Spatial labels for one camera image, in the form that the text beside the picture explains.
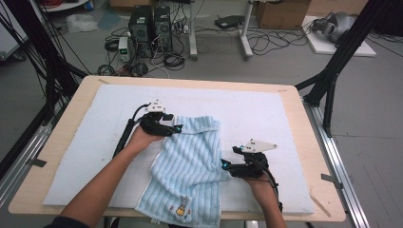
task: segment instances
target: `plastic bag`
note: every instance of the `plastic bag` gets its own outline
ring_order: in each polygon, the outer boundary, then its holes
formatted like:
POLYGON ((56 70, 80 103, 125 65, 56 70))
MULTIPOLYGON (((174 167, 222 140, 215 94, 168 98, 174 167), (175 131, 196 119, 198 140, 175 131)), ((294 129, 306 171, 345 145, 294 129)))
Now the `plastic bag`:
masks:
POLYGON ((67 17, 68 32, 93 31, 98 29, 91 15, 74 14, 67 17))

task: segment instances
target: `wooden table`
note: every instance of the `wooden table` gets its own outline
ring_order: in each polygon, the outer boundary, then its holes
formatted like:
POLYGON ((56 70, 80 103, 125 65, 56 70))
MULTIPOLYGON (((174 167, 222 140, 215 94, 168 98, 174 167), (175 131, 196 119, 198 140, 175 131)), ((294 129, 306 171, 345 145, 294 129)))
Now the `wooden table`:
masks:
MULTIPOLYGON (((31 167, 27 177, 10 203, 9 210, 11 213, 58 215, 63 210, 62 206, 45 206, 43 205, 43 201, 52 184, 60 160, 72 141, 81 120, 86 115, 86 111, 91 105, 98 88, 102 84, 216 88, 278 93, 287 114, 309 193, 315 206, 315 212, 312 215, 287 215, 284 218, 286 220, 301 221, 343 221, 345 219, 345 212, 334 184, 321 179, 320 175, 329 175, 329 171, 301 99, 293 86, 104 76, 87 76, 82 81, 38 157, 38 159, 48 163, 44 167, 31 167)), ((128 208, 108 208, 105 216, 143 217, 144 215, 128 208)), ((223 211, 221 218, 263 220, 263 215, 261 213, 223 211)))

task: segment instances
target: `concrete floor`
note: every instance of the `concrete floor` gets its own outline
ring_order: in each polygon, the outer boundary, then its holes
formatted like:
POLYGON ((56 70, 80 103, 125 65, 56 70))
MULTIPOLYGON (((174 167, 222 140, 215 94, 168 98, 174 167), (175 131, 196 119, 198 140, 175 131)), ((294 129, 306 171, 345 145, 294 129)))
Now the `concrete floor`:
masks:
MULTIPOLYGON (((243 6, 234 4, 233 10, 243 13, 243 6)), ((214 28, 216 15, 226 15, 224 12, 209 12, 211 10, 214 6, 203 6, 196 24, 214 28)), ((73 13, 93 15, 96 22, 109 15, 104 9, 91 12, 72 9, 53 16, 63 21, 66 15, 73 13)), ((105 63, 105 38, 111 31, 127 26, 127 23, 128 19, 124 17, 111 28, 67 33, 65 38, 86 67, 96 72, 98 66, 105 63)), ((254 19, 250 26, 256 26, 254 19)), ((168 70, 169 78, 296 85, 318 74, 331 58, 330 55, 314 54, 306 45, 286 47, 244 61, 236 34, 210 31, 197 33, 197 39, 199 59, 190 60, 186 47, 184 69, 168 70)), ((403 54, 401 43, 376 41, 403 54)), ((376 52, 376 57, 352 58, 337 81, 332 132, 370 226, 401 227, 403 122, 399 119, 403 116, 403 59, 369 40, 367 43, 376 52)), ((174 42, 174 47, 178 47, 177 42, 174 42)), ((68 61, 82 68, 66 45, 64 49, 68 61)), ((45 100, 29 61, 6 61, 0 67, 0 159, 3 159, 45 100)), ((168 77, 158 69, 146 76, 168 77)), ((307 92, 308 88, 303 89, 300 95, 307 92)), ((12 215, 7 209, 9 203, 10 199, 0 209, 0 227, 41 227, 51 221, 49 216, 12 215)), ((301 222, 288 224, 290 227, 305 227, 301 222)), ((353 227, 348 219, 341 223, 315 222, 314 225, 316 228, 353 227)), ((261 222, 259 227, 264 227, 264 223, 261 222)))

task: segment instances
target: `box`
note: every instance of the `box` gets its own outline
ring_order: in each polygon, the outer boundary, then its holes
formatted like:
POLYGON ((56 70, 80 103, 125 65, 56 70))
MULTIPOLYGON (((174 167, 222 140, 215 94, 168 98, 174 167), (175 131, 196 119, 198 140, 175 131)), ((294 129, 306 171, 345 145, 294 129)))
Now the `box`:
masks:
POLYGON ((258 25, 262 29, 299 29, 312 0, 284 0, 279 4, 259 3, 258 25))
POLYGON ((308 15, 326 16, 329 12, 345 11, 358 15, 364 9, 368 0, 312 0, 308 15))
POLYGON ((110 0, 110 6, 119 10, 132 10, 136 5, 154 6, 154 0, 110 0))

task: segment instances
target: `white towel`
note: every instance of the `white towel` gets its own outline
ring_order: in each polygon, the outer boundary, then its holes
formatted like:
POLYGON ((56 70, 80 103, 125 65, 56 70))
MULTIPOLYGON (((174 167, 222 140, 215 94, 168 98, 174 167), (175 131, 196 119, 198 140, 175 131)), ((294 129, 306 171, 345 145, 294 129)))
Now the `white towel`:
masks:
POLYGON ((151 181, 136 210, 189 227, 219 227, 221 169, 219 122, 210 116, 176 117, 182 133, 166 138, 151 168, 151 181))

